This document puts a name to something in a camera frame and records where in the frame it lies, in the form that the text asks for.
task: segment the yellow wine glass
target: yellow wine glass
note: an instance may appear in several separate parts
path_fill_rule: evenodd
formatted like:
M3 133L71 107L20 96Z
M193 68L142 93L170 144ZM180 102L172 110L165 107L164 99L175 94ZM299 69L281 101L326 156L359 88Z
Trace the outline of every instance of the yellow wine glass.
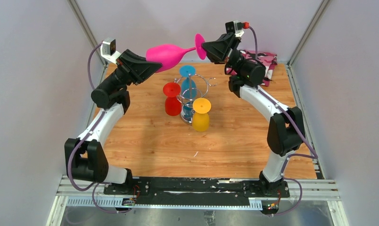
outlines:
M209 128L209 115L207 114L212 108L212 104L206 98L198 98L192 103L192 108L195 113L192 116L192 127L203 132Z

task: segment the pink cloth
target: pink cloth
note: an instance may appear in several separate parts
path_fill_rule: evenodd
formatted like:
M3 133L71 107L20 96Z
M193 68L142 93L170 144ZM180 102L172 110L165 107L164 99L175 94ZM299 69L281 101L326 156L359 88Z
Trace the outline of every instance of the pink cloth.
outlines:
M255 59L255 51L249 50L240 50L245 59ZM269 53L269 52L258 52L257 59L266 66L266 74L265 79L263 79L262 85L269 86L270 81L272 80L273 70L277 65L277 54ZM236 75L235 71L231 70L231 68L227 68L227 73L230 75Z

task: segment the pink wine glass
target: pink wine glass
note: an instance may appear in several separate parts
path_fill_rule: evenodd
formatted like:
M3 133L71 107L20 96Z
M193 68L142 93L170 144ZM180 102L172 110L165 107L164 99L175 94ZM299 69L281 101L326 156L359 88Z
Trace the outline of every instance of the pink wine glass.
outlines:
M147 61L158 62L162 67L157 71L163 72L176 66L188 52L197 51L199 58L202 60L206 58L206 51L202 48L202 43L205 39L201 34L195 35L195 47L181 48L173 44L163 44L155 46L147 50L145 58Z

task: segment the white wall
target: white wall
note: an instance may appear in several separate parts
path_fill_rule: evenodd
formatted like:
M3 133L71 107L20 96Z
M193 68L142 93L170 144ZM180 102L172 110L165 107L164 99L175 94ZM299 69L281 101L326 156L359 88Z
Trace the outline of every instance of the white wall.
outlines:
M67 1L0 1L0 226L45 225L89 117L91 49Z
M225 33L232 20L249 21L260 51L288 61L321 0L77 0L97 40L116 38L117 48L145 56L148 48L172 43L194 46L194 35L207 41ZM250 30L242 46L254 49ZM184 60L199 60L195 52Z
M379 225L379 0L333 0L294 69L350 225Z

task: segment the wooden table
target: wooden table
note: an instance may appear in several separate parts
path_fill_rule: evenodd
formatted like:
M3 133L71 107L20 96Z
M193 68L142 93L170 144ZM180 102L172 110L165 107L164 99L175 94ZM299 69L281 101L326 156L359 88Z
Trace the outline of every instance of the wooden table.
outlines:
M104 146L109 163L131 169L134 176L258 178L270 153L268 123L248 102L229 91L224 65L190 64L198 74L215 77L218 82L206 96L212 103L207 131L196 132L180 116L165 113L162 87L179 77L183 65L128 88L131 105ZM114 69L115 65L110 65L107 74ZM294 106L284 65L276 67L272 79L265 90ZM306 146L298 153L308 153ZM316 178L311 160L297 157L290 161L286 176Z

